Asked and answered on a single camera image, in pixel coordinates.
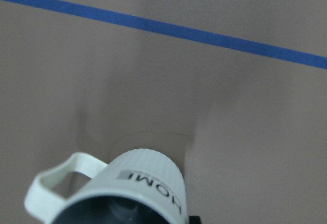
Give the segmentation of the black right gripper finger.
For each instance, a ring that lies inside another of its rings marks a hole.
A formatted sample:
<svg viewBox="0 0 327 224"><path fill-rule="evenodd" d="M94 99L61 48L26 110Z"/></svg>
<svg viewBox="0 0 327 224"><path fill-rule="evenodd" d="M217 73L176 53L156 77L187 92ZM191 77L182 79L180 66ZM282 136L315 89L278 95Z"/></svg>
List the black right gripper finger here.
<svg viewBox="0 0 327 224"><path fill-rule="evenodd" d="M189 224L202 224L201 218L199 216L189 216Z"/></svg>

